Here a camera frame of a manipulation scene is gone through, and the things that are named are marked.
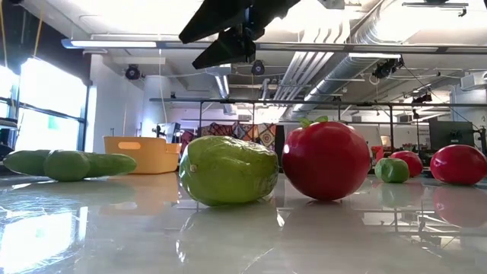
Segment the red tomato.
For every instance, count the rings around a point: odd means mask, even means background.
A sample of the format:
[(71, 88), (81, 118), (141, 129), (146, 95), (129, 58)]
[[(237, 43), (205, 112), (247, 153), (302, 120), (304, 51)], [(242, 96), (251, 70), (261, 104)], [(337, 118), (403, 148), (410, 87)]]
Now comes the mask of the red tomato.
[(430, 161), (433, 177), (443, 183), (472, 186), (487, 177), (487, 157), (468, 145), (448, 145)]
[(310, 198), (333, 201), (353, 194), (371, 169), (368, 144), (355, 128), (321, 116), (300, 118), (282, 151), (292, 186)]

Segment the large bright window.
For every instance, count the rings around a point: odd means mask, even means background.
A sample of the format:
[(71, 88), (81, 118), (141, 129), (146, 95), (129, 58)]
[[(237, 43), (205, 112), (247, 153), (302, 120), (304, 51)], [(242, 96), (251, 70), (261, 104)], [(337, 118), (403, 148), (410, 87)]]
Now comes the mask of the large bright window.
[(81, 150), (87, 86), (40, 59), (19, 72), (0, 65), (0, 118), (13, 120), (9, 145), (16, 150)]

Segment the green cucumber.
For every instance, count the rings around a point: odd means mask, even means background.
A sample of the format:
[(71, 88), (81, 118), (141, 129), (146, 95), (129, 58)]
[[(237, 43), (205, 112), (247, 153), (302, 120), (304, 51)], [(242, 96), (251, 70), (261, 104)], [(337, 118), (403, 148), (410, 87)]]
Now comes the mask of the green cucumber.
[(180, 159), (180, 185), (206, 206), (254, 202), (277, 184), (277, 154), (264, 145), (230, 136), (191, 141)]
[[(46, 177), (43, 164), (48, 154), (52, 151), (13, 151), (3, 159), (3, 164), (7, 169), (20, 174)], [(137, 167), (136, 161), (127, 155), (80, 152), (86, 155), (90, 163), (90, 169), (85, 178), (128, 174), (133, 172)]]

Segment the black table frame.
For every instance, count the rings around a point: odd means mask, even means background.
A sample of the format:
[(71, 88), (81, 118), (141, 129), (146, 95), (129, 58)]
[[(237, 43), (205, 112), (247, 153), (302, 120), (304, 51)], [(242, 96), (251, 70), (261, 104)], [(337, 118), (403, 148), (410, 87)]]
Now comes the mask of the black table frame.
[[(279, 168), (279, 173), (280, 174), (283, 174), (284, 173), (284, 171), (283, 171), (283, 169), (281, 167)], [(375, 175), (374, 168), (370, 169), (369, 172), (368, 172), (368, 174)], [(24, 176), (25, 174), (20, 174), (18, 172), (11, 171), (11, 170), (7, 169), (4, 166), (0, 166), (0, 176), (17, 176), (17, 175)], [(429, 167), (427, 167), (426, 169), (423, 169), (423, 171), (419, 174), (419, 176), (433, 178), (433, 175), (432, 175), (431, 170), (429, 169)]]

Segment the silver ceiling duct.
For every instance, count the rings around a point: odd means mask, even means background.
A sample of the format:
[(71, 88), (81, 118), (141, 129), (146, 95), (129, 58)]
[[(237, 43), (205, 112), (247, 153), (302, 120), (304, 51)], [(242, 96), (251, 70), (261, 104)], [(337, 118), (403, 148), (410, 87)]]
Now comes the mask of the silver ceiling duct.
[[(409, 23), (417, 10), (407, 8), (403, 2), (415, 0), (383, 0), (372, 14), (351, 33), (348, 42), (353, 44), (393, 44), (405, 43), (419, 31), (419, 27)], [(334, 53), (325, 68), (318, 73), (315, 86), (304, 98), (305, 104), (295, 104), (286, 112), (287, 118), (303, 117), (317, 107), (317, 101), (325, 101), (326, 96), (336, 93), (352, 78), (369, 69), (375, 59), (351, 57), (348, 53)]]

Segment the white air conditioning unit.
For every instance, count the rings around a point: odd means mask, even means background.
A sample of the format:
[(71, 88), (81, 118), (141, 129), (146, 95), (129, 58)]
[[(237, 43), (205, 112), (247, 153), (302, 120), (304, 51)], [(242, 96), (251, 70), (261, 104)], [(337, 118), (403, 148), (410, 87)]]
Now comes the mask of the white air conditioning unit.
[(460, 79), (462, 91), (473, 91), (487, 88), (487, 71), (473, 72)]

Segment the black computer monitor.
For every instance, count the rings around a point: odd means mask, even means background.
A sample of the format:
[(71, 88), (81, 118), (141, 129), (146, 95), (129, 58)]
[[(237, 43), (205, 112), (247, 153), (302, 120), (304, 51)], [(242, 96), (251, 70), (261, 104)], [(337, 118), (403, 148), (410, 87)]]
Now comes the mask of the black computer monitor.
[(429, 132), (432, 150), (448, 145), (475, 145), (471, 122), (433, 121), (429, 123)]

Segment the aluminium beam with light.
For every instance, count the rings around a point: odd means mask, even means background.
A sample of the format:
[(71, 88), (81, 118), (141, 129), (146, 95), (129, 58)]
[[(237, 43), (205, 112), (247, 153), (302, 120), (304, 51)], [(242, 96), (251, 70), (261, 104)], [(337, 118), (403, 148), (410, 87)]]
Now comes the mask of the aluminium beam with light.
[[(63, 39), (66, 49), (206, 49), (211, 44), (194, 42), (183, 44), (176, 41), (129, 41), (129, 40), (70, 40)], [(256, 43), (260, 51), (285, 52), (343, 52), (343, 53), (401, 53), (428, 55), (487, 55), (487, 46), (465, 45), (392, 45), (392, 44), (338, 44), (338, 43)]]

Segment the small red apple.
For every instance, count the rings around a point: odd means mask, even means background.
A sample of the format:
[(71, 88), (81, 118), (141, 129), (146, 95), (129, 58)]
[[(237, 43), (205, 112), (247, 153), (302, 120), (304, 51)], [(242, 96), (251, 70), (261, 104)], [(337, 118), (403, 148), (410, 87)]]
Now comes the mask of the small red apple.
[(412, 151), (396, 151), (391, 158), (397, 158), (407, 163), (410, 177), (417, 177), (423, 170), (423, 164), (419, 156)]

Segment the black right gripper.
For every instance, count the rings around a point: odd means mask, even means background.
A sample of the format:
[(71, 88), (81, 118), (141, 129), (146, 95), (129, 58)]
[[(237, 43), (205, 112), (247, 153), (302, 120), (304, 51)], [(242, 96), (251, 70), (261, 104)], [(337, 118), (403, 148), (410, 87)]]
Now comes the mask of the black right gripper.
[[(252, 38), (263, 36), (265, 28), (275, 18), (285, 18), (288, 10), (299, 1), (204, 0), (179, 39), (187, 44), (220, 32), (218, 39), (193, 61), (195, 69), (250, 63), (256, 58), (256, 44)], [(243, 24), (243, 28), (235, 27), (238, 24)]]

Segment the black metal rack frame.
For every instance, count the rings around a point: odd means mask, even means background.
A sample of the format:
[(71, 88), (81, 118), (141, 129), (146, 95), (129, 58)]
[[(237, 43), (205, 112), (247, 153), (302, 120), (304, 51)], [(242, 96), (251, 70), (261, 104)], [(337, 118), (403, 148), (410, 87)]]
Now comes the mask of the black metal rack frame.
[[(267, 105), (267, 104), (275, 104), (275, 105), (284, 105), (285, 107), (293, 107), (294, 105), (303, 106), (303, 105), (313, 105), (313, 106), (321, 106), (321, 105), (330, 105), (330, 106), (337, 106), (337, 114), (338, 117), (341, 117), (342, 113), (340, 112), (341, 106), (346, 105), (347, 107), (388, 107), (389, 114), (393, 115), (393, 108), (394, 107), (447, 107), (450, 108), (451, 111), (454, 111), (455, 107), (463, 107), (463, 108), (486, 108), (487, 104), (464, 104), (464, 103), (455, 103), (455, 104), (421, 104), (421, 103), (391, 103), (391, 102), (375, 102), (375, 101), (363, 101), (363, 102), (354, 102), (354, 101), (317, 101), (317, 100), (251, 100), (251, 99), (218, 99), (218, 98), (150, 98), (150, 102), (158, 102), (158, 103), (198, 103), (199, 104), (199, 121), (202, 122), (202, 105), (204, 103), (218, 103), (218, 104), (251, 104), (253, 108), (257, 104)], [(395, 152), (398, 148), (394, 147), (394, 137), (393, 137), (393, 118), (390, 117), (390, 121), (388, 122), (390, 125), (390, 150)]]

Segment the colourful patterned tapestry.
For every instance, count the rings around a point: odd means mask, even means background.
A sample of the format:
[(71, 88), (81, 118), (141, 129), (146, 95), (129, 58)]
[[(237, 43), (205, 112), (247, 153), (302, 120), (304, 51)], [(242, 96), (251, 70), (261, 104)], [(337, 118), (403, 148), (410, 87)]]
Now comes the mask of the colourful patterned tapestry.
[(261, 124), (246, 124), (235, 122), (232, 125), (223, 125), (218, 123), (211, 123), (209, 126), (198, 128), (195, 132), (185, 130), (180, 137), (181, 149), (183, 153), (185, 147), (194, 139), (206, 135), (224, 135), (236, 139), (255, 142), (266, 146), (272, 150), (275, 149), (275, 135), (277, 125), (272, 123)]

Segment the green lime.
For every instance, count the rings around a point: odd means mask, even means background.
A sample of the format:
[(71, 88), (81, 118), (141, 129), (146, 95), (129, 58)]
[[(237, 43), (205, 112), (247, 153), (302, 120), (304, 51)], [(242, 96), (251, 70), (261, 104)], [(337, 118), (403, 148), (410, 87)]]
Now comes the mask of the green lime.
[(374, 167), (374, 173), (385, 183), (404, 183), (409, 179), (408, 164), (399, 158), (381, 158)]
[(85, 154), (79, 151), (52, 151), (43, 164), (44, 174), (59, 182), (71, 182), (84, 179), (90, 169)]

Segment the yellow plastic basket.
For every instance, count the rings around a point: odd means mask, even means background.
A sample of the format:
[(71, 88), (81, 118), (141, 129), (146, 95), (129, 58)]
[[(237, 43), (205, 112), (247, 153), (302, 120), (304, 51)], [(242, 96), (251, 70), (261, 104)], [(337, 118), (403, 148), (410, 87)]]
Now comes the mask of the yellow plastic basket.
[(133, 174), (164, 174), (174, 172), (179, 164), (181, 144), (167, 143), (152, 137), (104, 136), (107, 154), (122, 154), (133, 158), (137, 168)]

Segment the black track light cluster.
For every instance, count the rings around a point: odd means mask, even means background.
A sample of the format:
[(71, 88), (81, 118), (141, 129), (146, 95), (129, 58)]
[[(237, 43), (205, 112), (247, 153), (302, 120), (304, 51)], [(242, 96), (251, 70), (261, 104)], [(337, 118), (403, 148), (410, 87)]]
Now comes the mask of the black track light cluster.
[(403, 57), (399, 57), (398, 59), (387, 59), (376, 64), (376, 68), (372, 72), (372, 75), (377, 79), (387, 78), (403, 66)]

